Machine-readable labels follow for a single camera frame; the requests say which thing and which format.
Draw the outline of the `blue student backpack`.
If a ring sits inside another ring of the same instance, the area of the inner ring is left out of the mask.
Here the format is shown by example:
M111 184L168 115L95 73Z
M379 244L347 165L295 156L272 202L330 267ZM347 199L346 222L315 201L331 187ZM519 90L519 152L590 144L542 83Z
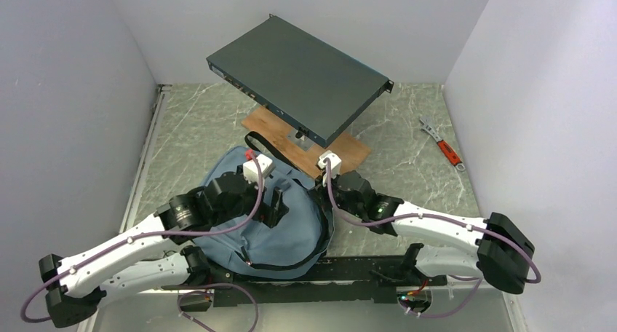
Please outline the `blue student backpack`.
M274 171L265 182L264 194L272 195L275 186L283 190L289 213L274 227L251 220L243 227L244 216L213 228L215 235L197 237L194 244L208 259L233 273L271 279L295 279L324 255L334 232L333 218L325 218L313 198L313 178L300 171L281 149L251 131L244 137L246 146L227 151L202 181L208 184L224 172L232 172L246 158L254 142L266 148L274 161Z

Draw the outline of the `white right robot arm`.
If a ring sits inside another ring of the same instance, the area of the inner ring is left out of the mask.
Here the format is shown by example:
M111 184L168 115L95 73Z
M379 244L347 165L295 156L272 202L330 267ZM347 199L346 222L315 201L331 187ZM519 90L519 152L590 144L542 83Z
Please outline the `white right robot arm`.
M437 276L483 279L494 288L521 294L542 276L533 261L534 244L508 216L456 216L378 193L358 172L323 171L315 189L335 216L379 235L409 237L410 259L401 265L405 282L417 285Z

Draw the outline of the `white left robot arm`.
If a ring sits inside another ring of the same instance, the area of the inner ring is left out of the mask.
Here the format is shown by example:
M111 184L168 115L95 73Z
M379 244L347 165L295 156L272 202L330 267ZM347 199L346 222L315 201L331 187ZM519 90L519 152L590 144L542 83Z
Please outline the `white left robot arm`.
M214 256L193 244L249 223L275 227L289 212L269 176L225 172L204 186L172 197L140 223L80 254L39 260L48 320L76 325L104 304L155 287L200 288L217 280Z

